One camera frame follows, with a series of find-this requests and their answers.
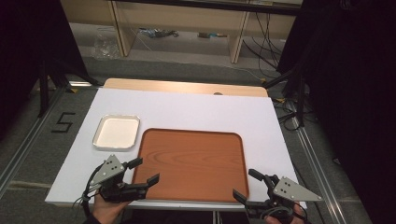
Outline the aluminium floor rail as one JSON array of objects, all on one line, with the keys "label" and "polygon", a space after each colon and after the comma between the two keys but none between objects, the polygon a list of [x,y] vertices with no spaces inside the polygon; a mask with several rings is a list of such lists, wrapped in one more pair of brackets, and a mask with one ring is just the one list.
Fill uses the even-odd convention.
[{"label": "aluminium floor rail", "polygon": [[331,187],[329,178],[326,176],[321,163],[318,159],[317,153],[311,143],[310,138],[303,126],[303,123],[297,118],[292,119],[293,126],[296,128],[296,132],[299,136],[302,144],[304,154],[307,157],[310,168],[312,169],[313,175],[317,180],[320,193],[323,201],[326,204],[329,214],[334,224],[351,224],[347,219],[347,213],[344,211],[342,205],[337,200],[335,192]]},{"label": "aluminium floor rail", "polygon": [[52,113],[54,107],[58,104],[64,95],[65,88],[57,89],[49,100],[49,107],[34,122],[32,128],[25,135],[19,147],[16,149],[11,159],[7,163],[5,170],[0,174],[0,199],[3,197],[7,188],[14,178],[21,165],[27,158],[31,148],[34,146],[38,136],[42,133],[43,127]]}]

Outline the white table cover board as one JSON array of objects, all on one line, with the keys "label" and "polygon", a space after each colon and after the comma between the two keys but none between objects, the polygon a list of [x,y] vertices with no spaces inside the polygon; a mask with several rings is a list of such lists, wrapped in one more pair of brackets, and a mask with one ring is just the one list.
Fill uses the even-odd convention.
[{"label": "white table cover board", "polygon": [[297,179],[269,97],[102,88],[52,184],[47,203],[72,204],[81,196],[92,171],[108,158],[108,152],[92,144],[105,115],[138,116],[137,141],[148,128],[237,133],[242,137],[247,168]]}]

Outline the white square metal tray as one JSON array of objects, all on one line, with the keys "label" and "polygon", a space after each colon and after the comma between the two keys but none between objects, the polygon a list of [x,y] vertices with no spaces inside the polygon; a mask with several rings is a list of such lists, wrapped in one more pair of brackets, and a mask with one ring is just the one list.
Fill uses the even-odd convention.
[{"label": "white square metal tray", "polygon": [[123,151],[134,146],[140,118],[134,115],[106,115],[98,124],[92,144],[98,150]]}]

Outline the light wooden desk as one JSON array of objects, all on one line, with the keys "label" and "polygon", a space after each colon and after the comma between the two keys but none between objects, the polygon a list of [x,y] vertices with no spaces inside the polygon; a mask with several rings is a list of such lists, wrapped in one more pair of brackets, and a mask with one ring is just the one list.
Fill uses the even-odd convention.
[{"label": "light wooden desk", "polygon": [[109,78],[105,82],[104,87],[107,89],[135,91],[166,91],[250,97],[268,96],[267,90],[262,87],[127,78]]}]

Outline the blue crumpled wrapper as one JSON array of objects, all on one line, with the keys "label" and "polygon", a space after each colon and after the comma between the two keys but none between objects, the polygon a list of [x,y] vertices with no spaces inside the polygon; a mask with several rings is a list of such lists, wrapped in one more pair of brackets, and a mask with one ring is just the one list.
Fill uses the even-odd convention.
[{"label": "blue crumpled wrapper", "polygon": [[167,36],[178,37],[178,31],[173,31],[173,30],[140,28],[139,33],[142,35],[146,35],[150,38],[160,38]]}]

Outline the person's right hand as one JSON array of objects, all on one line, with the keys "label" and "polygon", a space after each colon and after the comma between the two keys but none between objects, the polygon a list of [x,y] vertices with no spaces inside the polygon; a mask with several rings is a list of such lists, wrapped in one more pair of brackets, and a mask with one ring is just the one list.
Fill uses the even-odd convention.
[{"label": "person's right hand", "polygon": [[306,221],[305,211],[298,203],[293,208],[278,207],[264,217],[265,224],[305,224]]}]

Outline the brown wooden serving tray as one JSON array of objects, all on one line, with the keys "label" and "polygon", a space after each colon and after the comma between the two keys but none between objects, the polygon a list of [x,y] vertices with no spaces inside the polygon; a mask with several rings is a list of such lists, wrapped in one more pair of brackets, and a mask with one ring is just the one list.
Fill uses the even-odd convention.
[{"label": "brown wooden serving tray", "polygon": [[133,181],[158,174],[149,200],[232,203],[249,195],[242,138],[236,133],[148,129],[143,133]]}]

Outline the black tripod stand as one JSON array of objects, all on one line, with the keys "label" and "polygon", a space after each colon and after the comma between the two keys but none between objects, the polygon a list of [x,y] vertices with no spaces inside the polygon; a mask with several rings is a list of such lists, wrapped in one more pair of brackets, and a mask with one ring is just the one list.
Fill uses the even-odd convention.
[{"label": "black tripod stand", "polygon": [[45,115],[50,107],[49,96],[49,79],[54,83],[56,88],[66,88],[70,86],[67,74],[75,75],[92,84],[95,87],[103,86],[104,83],[91,77],[84,65],[74,66],[62,60],[50,58],[42,60],[39,64],[39,92],[40,92],[40,111],[38,116],[41,118]]},{"label": "black tripod stand", "polygon": [[300,68],[297,66],[290,69],[288,72],[282,74],[280,77],[276,77],[273,80],[266,81],[262,84],[265,89],[270,89],[281,81],[285,81],[286,85],[282,91],[282,94],[286,98],[291,96],[297,97],[297,106],[294,112],[291,112],[286,116],[286,119],[297,118],[297,128],[304,127],[304,89],[305,82],[304,76]]}]

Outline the person's left hand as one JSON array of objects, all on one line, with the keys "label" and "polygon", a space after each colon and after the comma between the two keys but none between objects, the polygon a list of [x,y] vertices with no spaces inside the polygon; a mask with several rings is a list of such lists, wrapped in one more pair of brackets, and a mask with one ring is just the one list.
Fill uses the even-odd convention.
[{"label": "person's left hand", "polygon": [[92,215],[100,224],[113,224],[119,214],[130,204],[130,202],[123,203],[108,203],[100,194],[94,197],[94,205]]}]

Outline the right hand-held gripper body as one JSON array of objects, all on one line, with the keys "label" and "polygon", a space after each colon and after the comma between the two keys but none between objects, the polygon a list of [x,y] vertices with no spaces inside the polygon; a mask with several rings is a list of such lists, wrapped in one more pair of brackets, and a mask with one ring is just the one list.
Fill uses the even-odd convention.
[{"label": "right hand-held gripper body", "polygon": [[278,207],[293,208],[295,203],[323,200],[321,196],[285,176],[278,178],[276,175],[264,175],[263,182],[267,187],[268,199],[264,202],[247,201],[248,217],[263,218]]}]

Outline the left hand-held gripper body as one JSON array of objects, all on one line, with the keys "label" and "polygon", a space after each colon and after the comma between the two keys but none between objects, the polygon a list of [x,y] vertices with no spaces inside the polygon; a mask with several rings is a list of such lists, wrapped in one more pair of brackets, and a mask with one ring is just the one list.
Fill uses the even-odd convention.
[{"label": "left hand-held gripper body", "polygon": [[123,181],[128,169],[123,162],[111,154],[92,173],[88,181],[88,192],[98,191],[108,203],[123,203],[146,198],[149,186],[147,184],[127,184]]}]

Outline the clear plastic bag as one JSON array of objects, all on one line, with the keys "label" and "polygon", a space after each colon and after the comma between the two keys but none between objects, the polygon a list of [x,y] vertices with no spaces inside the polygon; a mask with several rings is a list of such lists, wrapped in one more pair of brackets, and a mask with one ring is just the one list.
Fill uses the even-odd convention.
[{"label": "clear plastic bag", "polygon": [[113,27],[99,27],[96,29],[92,57],[99,61],[117,60],[120,58],[118,39]]}]

